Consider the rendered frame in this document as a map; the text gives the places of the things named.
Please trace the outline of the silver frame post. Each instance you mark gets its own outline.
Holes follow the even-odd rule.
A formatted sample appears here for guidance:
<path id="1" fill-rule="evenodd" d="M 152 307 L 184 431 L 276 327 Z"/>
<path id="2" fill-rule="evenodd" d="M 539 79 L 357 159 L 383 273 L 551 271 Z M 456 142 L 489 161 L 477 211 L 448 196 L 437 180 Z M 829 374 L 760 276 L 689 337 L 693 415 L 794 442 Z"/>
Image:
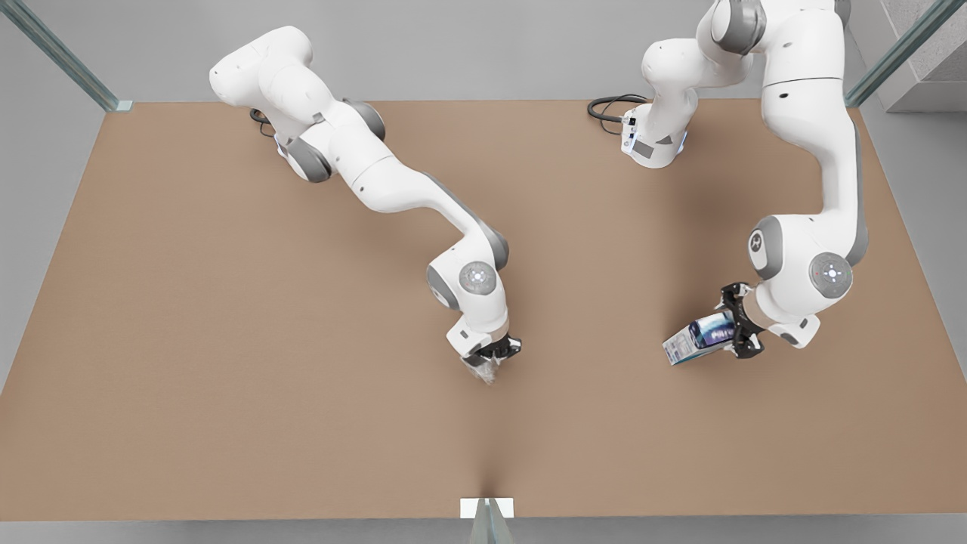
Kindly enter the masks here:
<path id="1" fill-rule="evenodd" d="M 0 13 L 106 113 L 128 113 L 132 110 L 134 102 L 118 99 L 22 0 L 0 0 Z"/>
<path id="2" fill-rule="evenodd" d="M 512 498 L 461 498 L 460 519 L 473 519 L 469 544 L 515 544 L 508 529 L 514 517 Z"/>
<path id="3" fill-rule="evenodd" d="M 846 104 L 888 113 L 967 113 L 967 0 L 849 0 L 867 71 Z"/>

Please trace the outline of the blue white milk carton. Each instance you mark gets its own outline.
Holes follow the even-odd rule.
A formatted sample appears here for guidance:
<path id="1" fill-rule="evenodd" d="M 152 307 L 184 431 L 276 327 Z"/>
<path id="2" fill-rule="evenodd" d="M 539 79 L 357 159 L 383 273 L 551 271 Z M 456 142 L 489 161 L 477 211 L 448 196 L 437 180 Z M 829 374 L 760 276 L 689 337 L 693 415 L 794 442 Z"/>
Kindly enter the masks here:
<path id="1" fill-rule="evenodd" d="M 691 321 L 663 342 L 668 362 L 680 364 L 728 348 L 734 341 L 736 323 L 731 312 L 718 312 Z"/>

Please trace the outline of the clear glass cup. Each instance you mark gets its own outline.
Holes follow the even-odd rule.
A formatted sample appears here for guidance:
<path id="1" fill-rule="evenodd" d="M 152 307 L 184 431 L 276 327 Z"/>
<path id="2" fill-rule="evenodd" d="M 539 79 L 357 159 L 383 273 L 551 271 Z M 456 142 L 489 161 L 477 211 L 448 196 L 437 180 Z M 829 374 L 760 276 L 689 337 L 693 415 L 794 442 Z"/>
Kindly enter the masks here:
<path id="1" fill-rule="evenodd" d="M 462 362 L 478 379 L 483 380 L 488 385 L 493 385 L 500 365 L 496 358 L 472 354 L 463 357 Z"/>

